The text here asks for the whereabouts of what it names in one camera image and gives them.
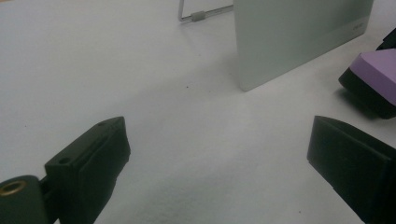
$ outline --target purple eraser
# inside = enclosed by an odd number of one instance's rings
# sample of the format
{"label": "purple eraser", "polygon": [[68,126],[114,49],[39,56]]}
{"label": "purple eraser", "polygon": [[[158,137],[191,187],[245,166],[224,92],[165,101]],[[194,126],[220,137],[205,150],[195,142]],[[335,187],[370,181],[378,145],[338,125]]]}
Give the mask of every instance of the purple eraser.
{"label": "purple eraser", "polygon": [[396,105],[396,49],[361,53],[349,69],[387,101]]}

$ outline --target purple foam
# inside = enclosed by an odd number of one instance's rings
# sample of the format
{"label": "purple foam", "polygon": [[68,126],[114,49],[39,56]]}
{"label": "purple foam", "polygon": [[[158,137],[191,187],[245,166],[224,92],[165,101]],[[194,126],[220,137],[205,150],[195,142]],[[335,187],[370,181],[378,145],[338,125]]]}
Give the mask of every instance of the purple foam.
{"label": "purple foam", "polygon": [[349,68],[373,90],[396,105],[396,49],[361,53]]}

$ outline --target black object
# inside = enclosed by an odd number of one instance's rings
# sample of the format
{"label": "black object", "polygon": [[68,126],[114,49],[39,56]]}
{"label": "black object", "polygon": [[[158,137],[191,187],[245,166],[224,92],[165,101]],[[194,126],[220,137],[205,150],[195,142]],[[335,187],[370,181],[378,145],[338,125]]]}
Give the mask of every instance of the black object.
{"label": "black object", "polygon": [[384,42],[377,48],[377,50],[381,49],[396,49],[396,28],[384,38]]}
{"label": "black object", "polygon": [[1,224],[92,224],[111,197],[131,149],[123,117],[104,120],[31,175],[0,184]]}
{"label": "black object", "polygon": [[396,106],[356,76],[350,68],[338,78],[338,81],[381,119],[396,117]]}
{"label": "black object", "polygon": [[396,223],[396,150],[336,119],[315,117],[307,158],[365,223]]}

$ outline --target screw hole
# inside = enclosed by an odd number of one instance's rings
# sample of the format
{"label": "screw hole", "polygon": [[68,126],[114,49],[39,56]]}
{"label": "screw hole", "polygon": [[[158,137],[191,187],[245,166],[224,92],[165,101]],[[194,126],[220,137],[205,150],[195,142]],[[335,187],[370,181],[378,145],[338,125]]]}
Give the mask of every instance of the screw hole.
{"label": "screw hole", "polygon": [[0,188],[0,196],[8,196],[21,191],[26,186],[26,181],[17,180]]}
{"label": "screw hole", "polygon": [[60,164],[66,164],[66,163],[68,163],[68,162],[70,162],[70,161],[71,161],[70,158],[63,158],[63,159],[59,160],[59,163],[60,163]]}

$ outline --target table surface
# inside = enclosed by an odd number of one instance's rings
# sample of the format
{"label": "table surface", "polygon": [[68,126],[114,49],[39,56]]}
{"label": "table surface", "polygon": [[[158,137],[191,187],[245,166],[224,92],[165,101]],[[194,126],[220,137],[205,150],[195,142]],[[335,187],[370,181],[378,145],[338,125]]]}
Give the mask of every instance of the table surface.
{"label": "table surface", "polygon": [[309,165],[315,115],[396,147],[338,78],[396,27],[368,30],[243,92],[233,13],[180,24],[178,0],[0,3],[0,180],[43,165],[95,123],[124,116],[131,159],[95,223],[362,223]]}

